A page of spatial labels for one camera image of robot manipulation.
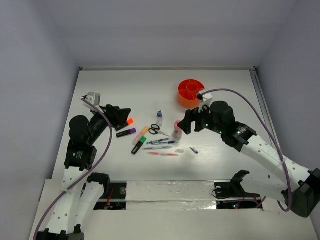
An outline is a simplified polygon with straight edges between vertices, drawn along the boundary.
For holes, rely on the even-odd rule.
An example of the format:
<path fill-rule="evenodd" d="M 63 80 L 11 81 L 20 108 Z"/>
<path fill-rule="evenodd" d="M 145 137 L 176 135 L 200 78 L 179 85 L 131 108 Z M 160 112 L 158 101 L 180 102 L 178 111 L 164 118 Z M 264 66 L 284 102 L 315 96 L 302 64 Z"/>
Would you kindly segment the orange capped black highlighter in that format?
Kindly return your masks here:
<path fill-rule="evenodd" d="M 132 118 L 128 119 L 122 126 L 117 127 L 115 130 L 120 131 L 134 123 L 134 120 Z"/>

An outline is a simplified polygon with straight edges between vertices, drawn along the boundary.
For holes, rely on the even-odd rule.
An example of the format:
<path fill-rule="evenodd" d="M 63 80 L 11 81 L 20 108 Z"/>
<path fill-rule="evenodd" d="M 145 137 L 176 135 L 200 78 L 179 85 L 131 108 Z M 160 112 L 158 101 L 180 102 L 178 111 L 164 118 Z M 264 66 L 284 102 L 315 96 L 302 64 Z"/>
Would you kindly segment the purple capped black highlighter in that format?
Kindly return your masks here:
<path fill-rule="evenodd" d="M 116 133 L 116 137 L 122 138 L 122 137 L 129 136 L 129 135 L 136 134 L 136 133 L 137 133 L 136 128 L 131 128 L 131 129 Z"/>

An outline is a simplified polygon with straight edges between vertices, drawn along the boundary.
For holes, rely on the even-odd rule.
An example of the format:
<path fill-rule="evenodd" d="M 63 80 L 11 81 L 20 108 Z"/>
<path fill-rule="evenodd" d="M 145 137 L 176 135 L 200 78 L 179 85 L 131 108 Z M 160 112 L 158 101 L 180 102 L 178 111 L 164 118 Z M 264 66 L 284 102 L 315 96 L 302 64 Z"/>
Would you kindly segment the pink capped clear tube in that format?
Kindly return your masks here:
<path fill-rule="evenodd" d="M 174 123 L 174 130 L 173 130 L 173 133 L 172 133 L 172 137 L 177 141 L 182 138 L 182 134 L 183 134 L 182 129 L 178 126 L 179 123 L 180 123 L 179 120 L 177 120 Z"/>

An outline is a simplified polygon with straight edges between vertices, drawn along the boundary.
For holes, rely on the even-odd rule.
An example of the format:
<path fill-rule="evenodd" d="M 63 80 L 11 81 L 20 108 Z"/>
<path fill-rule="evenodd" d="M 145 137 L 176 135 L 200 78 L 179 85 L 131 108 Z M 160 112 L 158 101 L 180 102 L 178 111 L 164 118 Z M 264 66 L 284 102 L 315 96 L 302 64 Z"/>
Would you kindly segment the small blue spray bottle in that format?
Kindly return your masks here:
<path fill-rule="evenodd" d="M 157 111 L 156 124 L 161 127 L 163 125 L 163 114 L 161 110 Z"/>

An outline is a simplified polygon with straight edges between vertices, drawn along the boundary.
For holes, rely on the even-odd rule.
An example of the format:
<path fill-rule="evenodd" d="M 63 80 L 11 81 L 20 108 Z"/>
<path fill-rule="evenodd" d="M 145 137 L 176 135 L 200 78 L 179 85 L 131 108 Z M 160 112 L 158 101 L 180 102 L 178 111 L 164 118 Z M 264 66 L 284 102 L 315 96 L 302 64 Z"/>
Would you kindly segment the black handled scissors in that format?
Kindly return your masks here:
<path fill-rule="evenodd" d="M 151 134 L 151 135 L 163 135 L 163 136 L 166 136 L 166 137 L 169 137 L 169 135 L 163 131 L 161 131 L 161 128 L 159 125 L 157 124 L 152 124 L 150 126 L 150 128 L 148 129 L 148 132 Z"/>

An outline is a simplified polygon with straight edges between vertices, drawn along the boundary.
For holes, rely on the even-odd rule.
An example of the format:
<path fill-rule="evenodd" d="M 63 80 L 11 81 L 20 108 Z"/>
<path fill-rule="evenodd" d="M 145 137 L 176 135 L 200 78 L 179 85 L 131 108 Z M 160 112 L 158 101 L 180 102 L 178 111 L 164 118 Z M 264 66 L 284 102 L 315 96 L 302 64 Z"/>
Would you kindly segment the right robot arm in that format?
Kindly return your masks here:
<path fill-rule="evenodd" d="M 303 218 L 309 217 L 319 204 L 320 170 L 310 170 L 280 157 L 252 128 L 236 121 L 233 109 L 226 102 L 215 101 L 203 110 L 187 110 L 178 127 L 189 135 L 192 123 L 195 123 L 195 132 L 207 129 L 220 134 L 227 146 L 255 160 L 281 181 L 275 186 L 265 185 L 264 195 L 285 203 Z"/>

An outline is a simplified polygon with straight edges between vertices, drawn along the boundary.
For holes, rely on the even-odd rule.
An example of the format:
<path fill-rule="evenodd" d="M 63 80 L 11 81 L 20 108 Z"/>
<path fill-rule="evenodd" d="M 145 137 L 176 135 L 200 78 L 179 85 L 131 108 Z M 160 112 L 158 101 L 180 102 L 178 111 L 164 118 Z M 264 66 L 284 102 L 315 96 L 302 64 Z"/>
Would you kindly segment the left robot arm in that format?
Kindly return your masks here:
<path fill-rule="evenodd" d="M 121 127 L 131 109 L 110 104 L 96 106 L 84 103 L 93 113 L 69 122 L 69 142 L 64 161 L 62 189 L 41 217 L 34 233 L 35 240 L 83 240 L 83 227 L 99 198 L 110 194 L 110 177 L 93 170 L 101 162 L 95 160 L 94 143 L 106 128 Z"/>

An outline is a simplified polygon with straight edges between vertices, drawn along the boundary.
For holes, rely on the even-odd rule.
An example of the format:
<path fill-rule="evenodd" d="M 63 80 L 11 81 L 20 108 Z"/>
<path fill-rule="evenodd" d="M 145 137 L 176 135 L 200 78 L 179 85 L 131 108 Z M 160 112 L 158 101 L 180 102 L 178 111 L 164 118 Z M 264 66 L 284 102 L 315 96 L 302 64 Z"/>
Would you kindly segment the green capped black highlighter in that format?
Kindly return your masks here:
<path fill-rule="evenodd" d="M 133 150 L 131 151 L 132 155 L 136 155 L 137 152 L 140 150 L 140 148 L 144 145 L 145 141 L 146 141 L 146 137 L 143 136 L 134 146 Z"/>

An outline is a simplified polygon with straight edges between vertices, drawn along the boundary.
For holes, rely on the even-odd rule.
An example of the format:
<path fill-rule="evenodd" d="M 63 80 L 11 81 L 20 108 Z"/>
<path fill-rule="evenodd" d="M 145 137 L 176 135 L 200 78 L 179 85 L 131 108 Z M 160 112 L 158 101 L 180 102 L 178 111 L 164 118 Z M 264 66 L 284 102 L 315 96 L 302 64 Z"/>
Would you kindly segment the small blue pen cap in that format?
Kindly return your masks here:
<path fill-rule="evenodd" d="M 197 149 L 195 149 L 194 147 L 190 147 L 190 149 L 195 153 L 195 154 L 198 154 L 199 151 Z"/>

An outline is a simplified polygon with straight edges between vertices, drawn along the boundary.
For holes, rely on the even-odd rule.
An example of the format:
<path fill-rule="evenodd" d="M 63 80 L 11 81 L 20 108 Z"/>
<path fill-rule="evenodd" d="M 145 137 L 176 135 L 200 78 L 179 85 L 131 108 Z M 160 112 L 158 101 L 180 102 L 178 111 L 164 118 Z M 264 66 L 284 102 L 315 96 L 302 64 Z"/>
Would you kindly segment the orange round desk organizer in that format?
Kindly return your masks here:
<path fill-rule="evenodd" d="M 200 105 L 197 94 L 204 89 L 205 86 L 200 81 L 186 79 L 178 86 L 177 100 L 182 107 L 194 109 Z"/>

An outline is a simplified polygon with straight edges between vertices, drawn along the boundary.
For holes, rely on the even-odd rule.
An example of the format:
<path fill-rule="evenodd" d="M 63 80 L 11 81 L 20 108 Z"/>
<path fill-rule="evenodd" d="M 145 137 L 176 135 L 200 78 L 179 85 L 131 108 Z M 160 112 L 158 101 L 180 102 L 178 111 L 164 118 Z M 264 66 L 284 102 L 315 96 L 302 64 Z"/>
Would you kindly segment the blue gel pen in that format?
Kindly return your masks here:
<path fill-rule="evenodd" d="M 158 140 L 154 140 L 154 141 L 149 141 L 146 144 L 147 145 L 154 145 L 154 144 L 158 144 L 158 143 L 162 143 L 162 142 L 167 142 L 169 140 L 170 140 L 170 138 L 163 138 L 163 139 L 158 139 Z"/>

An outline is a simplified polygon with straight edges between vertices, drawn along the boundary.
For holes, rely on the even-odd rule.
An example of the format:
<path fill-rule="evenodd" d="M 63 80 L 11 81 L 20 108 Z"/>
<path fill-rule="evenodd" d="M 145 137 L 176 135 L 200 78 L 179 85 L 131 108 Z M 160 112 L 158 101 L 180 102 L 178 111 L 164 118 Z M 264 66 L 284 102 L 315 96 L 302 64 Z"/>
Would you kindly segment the small clear eraser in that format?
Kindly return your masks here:
<path fill-rule="evenodd" d="M 183 154 L 184 150 L 183 149 L 176 149 L 175 152 L 178 153 L 178 154 Z"/>

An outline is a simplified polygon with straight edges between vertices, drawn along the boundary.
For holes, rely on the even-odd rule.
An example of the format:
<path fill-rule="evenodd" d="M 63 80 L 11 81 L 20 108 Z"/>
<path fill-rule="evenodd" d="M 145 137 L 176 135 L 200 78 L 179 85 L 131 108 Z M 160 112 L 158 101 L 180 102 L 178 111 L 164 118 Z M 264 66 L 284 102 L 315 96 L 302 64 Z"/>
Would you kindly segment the light blue clear pen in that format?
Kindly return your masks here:
<path fill-rule="evenodd" d="M 156 147 L 145 147 L 143 148 L 144 151 L 151 151 L 151 150 L 166 150 L 172 149 L 172 146 L 156 146 Z"/>

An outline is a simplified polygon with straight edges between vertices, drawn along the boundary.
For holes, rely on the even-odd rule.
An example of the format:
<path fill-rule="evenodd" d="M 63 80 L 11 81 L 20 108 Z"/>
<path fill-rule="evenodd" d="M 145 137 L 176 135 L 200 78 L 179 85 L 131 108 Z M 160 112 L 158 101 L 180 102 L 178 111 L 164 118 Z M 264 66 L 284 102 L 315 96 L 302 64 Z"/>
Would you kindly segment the dark blue ballpoint pen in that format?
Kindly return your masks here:
<path fill-rule="evenodd" d="M 172 145 L 177 144 L 179 141 L 161 141 L 161 142 L 153 142 L 152 145 Z"/>

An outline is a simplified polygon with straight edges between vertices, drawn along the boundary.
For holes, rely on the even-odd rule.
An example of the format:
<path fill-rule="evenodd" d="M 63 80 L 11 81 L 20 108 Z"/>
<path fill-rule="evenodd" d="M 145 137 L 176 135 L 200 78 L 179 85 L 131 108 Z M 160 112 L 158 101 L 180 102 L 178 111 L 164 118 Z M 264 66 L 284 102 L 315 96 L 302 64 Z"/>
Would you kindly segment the red clear pen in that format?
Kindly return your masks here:
<path fill-rule="evenodd" d="M 165 152 L 147 152 L 148 155 L 152 156 L 164 156 L 164 157 L 178 157 L 176 153 L 165 153 Z"/>

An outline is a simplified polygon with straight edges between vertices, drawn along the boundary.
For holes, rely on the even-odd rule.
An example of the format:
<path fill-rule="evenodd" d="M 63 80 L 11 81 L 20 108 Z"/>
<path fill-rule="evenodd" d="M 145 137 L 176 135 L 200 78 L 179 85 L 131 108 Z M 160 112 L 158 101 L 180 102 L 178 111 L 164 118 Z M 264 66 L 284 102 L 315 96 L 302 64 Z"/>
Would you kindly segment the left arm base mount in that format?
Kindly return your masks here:
<path fill-rule="evenodd" d="M 94 210 L 125 210 L 126 209 L 126 181 L 111 181 L 108 174 L 92 173 L 88 177 L 89 182 L 85 183 L 82 188 L 82 195 L 88 188 L 91 180 L 98 180 L 100 185 L 103 185 L 103 194 L 96 202 Z"/>

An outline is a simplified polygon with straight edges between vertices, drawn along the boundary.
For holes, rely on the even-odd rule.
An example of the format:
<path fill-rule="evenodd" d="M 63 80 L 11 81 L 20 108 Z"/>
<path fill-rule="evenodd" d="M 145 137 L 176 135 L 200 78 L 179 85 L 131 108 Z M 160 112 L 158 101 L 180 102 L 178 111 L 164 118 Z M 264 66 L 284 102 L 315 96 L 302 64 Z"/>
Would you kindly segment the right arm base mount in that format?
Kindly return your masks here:
<path fill-rule="evenodd" d="M 250 172 L 241 170 L 229 181 L 218 181 L 214 184 L 211 195 L 217 200 L 218 210 L 262 209 L 259 194 L 245 192 L 241 186 L 243 178 Z"/>

